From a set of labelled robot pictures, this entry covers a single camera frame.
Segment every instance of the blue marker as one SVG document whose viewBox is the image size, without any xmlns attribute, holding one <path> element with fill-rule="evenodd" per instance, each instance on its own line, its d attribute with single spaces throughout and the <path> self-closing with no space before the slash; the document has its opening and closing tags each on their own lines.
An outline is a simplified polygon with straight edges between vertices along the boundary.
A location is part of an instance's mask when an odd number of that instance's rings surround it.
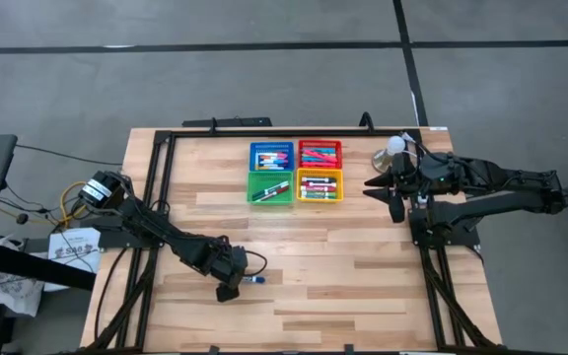
<svg viewBox="0 0 568 355">
<path fill-rule="evenodd" d="M 303 157 L 302 162 L 319 162 L 319 163 L 322 163 L 322 162 L 325 162 L 325 160 L 321 159 L 321 158 L 315 158 L 315 157 Z"/>
<path fill-rule="evenodd" d="M 262 276 L 245 276 L 243 277 L 243 281 L 261 284 L 266 282 L 266 279 Z"/>
<path fill-rule="evenodd" d="M 269 160 L 262 160 L 259 163 L 260 164 L 286 164 L 286 163 L 288 163 L 288 161 L 282 160 L 282 159 L 269 159 Z"/>
</svg>

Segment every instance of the wood grain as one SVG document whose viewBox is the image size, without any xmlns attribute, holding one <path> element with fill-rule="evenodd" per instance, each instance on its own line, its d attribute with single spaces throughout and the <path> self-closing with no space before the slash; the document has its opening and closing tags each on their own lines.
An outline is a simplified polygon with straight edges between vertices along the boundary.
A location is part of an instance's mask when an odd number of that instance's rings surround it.
<svg viewBox="0 0 568 355">
<path fill-rule="evenodd" d="M 154 131 L 133 129 L 126 150 L 123 171 L 140 196 Z M 448 131 L 421 131 L 432 151 L 453 149 Z M 264 254 L 267 281 L 243 284 L 239 299 L 219 304 L 216 280 L 195 273 L 163 248 L 146 351 L 207 351 L 212 344 L 223 351 L 335 351 L 344 343 L 358 350 L 435 349 L 408 225 L 392 223 L 386 205 L 362 194 L 363 182 L 376 175 L 371 156 L 387 138 L 334 138 L 343 146 L 344 201 L 268 207 L 246 203 L 249 142 L 279 139 L 179 139 L 169 190 L 172 222 L 191 233 L 226 235 L 234 245 Z M 163 162 L 165 150 L 161 157 Z M 448 198 L 459 202 L 463 196 Z M 102 256 L 81 345 L 93 341 L 98 300 L 116 255 L 112 250 Z M 448 248 L 448 255 L 459 302 L 486 336 L 500 341 L 479 259 L 465 248 Z M 129 262 L 130 251 L 110 280 L 101 329 L 121 305 Z M 248 270 L 259 267 L 260 260 L 249 256 Z M 136 306 L 133 314 L 138 312 Z M 451 342 L 448 315 L 443 318 Z M 131 317 L 128 344 L 136 320 Z"/>
</svg>

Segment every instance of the white ball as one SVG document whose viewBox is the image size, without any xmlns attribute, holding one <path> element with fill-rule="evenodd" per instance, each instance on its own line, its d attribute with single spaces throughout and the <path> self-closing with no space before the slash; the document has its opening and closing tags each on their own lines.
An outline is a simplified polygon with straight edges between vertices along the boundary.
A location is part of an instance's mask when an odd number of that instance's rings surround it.
<svg viewBox="0 0 568 355">
<path fill-rule="evenodd" d="M 387 152 L 391 155 L 400 153 L 406 148 L 406 142 L 399 136 L 392 136 L 387 142 Z"/>
</svg>

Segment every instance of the yellow bin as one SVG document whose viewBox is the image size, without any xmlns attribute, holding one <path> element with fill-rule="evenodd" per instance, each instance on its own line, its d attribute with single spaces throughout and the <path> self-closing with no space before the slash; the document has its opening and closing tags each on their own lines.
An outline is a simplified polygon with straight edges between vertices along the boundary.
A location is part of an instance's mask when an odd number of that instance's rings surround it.
<svg viewBox="0 0 568 355">
<path fill-rule="evenodd" d="M 336 178 L 336 198 L 306 198 L 302 197 L 302 178 Z M 336 203 L 343 201 L 343 171 L 338 169 L 297 169 L 297 199 L 303 202 Z"/>
</svg>

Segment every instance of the pink marker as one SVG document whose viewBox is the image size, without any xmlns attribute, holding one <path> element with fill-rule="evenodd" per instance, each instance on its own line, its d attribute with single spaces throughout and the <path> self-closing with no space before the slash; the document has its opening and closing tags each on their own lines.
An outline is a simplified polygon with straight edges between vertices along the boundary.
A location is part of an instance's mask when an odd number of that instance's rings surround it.
<svg viewBox="0 0 568 355">
<path fill-rule="evenodd" d="M 315 158 L 323 159 L 323 160 L 325 160 L 325 161 L 327 161 L 327 162 L 336 163 L 336 158 L 332 158 L 332 157 L 329 157 L 329 156 L 325 156 L 325 155 L 323 155 L 323 154 L 319 154 L 319 153 L 313 152 L 313 151 L 311 151 L 311 150 L 305 150 L 305 151 L 304 151 L 304 154 L 308 154 L 308 155 L 310 155 L 310 156 L 312 156 L 312 157 L 315 157 Z"/>
</svg>

